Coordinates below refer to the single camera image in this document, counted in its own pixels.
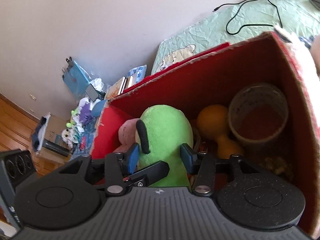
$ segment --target yellow plush toy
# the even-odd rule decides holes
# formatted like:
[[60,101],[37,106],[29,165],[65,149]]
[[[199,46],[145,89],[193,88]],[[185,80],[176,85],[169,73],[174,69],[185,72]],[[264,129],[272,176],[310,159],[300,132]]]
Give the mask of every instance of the yellow plush toy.
[[197,118],[197,127],[201,135],[218,144],[219,158],[228,159],[231,154],[243,154],[243,149],[228,137],[228,108],[211,105],[202,109]]

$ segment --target red cardboard box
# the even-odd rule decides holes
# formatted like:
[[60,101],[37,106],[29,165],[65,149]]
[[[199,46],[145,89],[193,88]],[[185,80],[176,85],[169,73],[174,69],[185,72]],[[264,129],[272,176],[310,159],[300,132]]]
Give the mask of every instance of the red cardboard box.
[[294,138],[293,183],[306,198],[300,227],[312,237],[319,232],[319,133],[299,66],[275,33],[268,32],[217,51],[206,51],[150,76],[106,104],[92,147],[102,158],[119,146],[118,129],[153,105],[166,104],[195,119],[211,104],[228,106],[243,87],[257,82],[276,85],[289,106],[288,127]]

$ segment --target wooden floor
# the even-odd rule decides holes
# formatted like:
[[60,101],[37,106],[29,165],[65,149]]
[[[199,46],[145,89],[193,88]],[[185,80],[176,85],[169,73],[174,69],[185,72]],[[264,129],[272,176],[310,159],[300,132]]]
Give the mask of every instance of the wooden floor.
[[[28,150],[31,148],[31,133],[37,122],[23,114],[18,107],[0,98],[0,152],[14,149]],[[0,209],[0,220],[6,222]]]

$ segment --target lime green toy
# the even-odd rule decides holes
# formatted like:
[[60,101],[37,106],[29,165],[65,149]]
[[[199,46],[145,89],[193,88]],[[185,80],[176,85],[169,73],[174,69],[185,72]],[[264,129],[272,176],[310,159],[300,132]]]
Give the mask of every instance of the lime green toy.
[[180,158],[180,145],[187,143],[192,148],[193,135],[183,112],[171,106],[156,105],[146,109],[140,120],[143,123],[137,122],[136,126],[136,142],[140,144],[139,168],[159,160],[167,162],[170,167],[168,176],[151,186],[189,187],[187,172]]

